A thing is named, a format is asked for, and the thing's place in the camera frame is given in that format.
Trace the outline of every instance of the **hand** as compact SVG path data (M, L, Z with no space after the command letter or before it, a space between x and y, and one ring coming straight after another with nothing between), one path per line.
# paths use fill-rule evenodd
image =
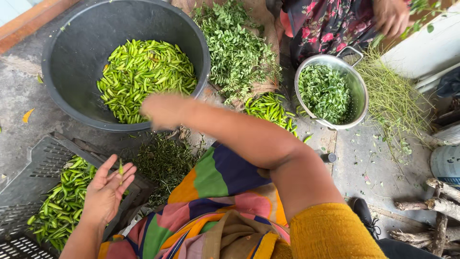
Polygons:
M140 112L149 117L156 128L173 128L184 122L194 102L178 94L151 94L142 102Z
M134 180L137 169L132 163L128 163L123 166L123 178L118 170L107 176L116 161L117 156L112 155L102 164L88 185L81 221L105 226L115 217L121 196Z
M375 29L389 37L401 35L411 22L409 22L409 7L403 0L375 0L374 16Z

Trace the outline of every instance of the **metal colander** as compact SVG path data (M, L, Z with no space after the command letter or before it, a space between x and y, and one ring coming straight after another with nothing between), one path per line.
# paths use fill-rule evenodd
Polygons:
M338 56L345 49L351 49L356 54L358 54L360 58L352 65L349 65L344 60L338 58ZM309 57L308 59L304 60L302 64L300 64L299 68L297 69L297 72L295 73L295 80L294 80L295 93L296 93L294 100L296 100L297 106L301 107L301 108L296 109L297 114L303 117L308 115L312 119L328 127L330 130L348 129L348 128L351 128L357 125L360 121L362 121L362 119L364 118L368 110L368 103L369 103L368 91L366 89L366 84L364 83L363 79L358 74L358 72L356 72L356 70L353 68L353 66L355 66L361 59L362 59L361 52L357 51L356 49L350 46L346 46L337 54L337 56L320 54L320 55ZM329 65L332 69L339 71L341 75L344 77L345 81L347 82L348 87L350 88L351 103L348 106L348 110L345 114L345 121L343 124L335 125L325 119L318 118L315 114L313 114L307 108L307 106L302 101L302 98L300 97L300 92L299 92L299 76L300 76L300 72L307 65Z

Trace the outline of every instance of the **black basin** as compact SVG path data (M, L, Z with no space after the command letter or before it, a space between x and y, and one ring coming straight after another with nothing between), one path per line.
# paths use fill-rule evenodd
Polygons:
M126 39L179 45L198 78L191 96L196 98L203 91L210 69L209 50L190 17L160 0L107 0L76 8L51 33L43 52L42 72L56 104L95 128L117 132L148 129L149 122L118 123L96 87L110 53Z

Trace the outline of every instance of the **black shoe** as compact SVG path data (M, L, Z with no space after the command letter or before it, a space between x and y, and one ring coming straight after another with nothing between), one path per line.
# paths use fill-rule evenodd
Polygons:
M379 220L378 218L372 219L371 212L369 211L368 204L362 198L356 198L351 204L351 209L356 215L358 215L361 222L368 229L371 236L377 241L382 231L375 223Z

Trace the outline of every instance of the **mustard yellow sleeve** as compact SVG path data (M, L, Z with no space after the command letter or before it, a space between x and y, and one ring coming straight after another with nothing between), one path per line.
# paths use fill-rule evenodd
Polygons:
M345 204L312 206L297 214L289 225L296 259L386 258L359 217Z

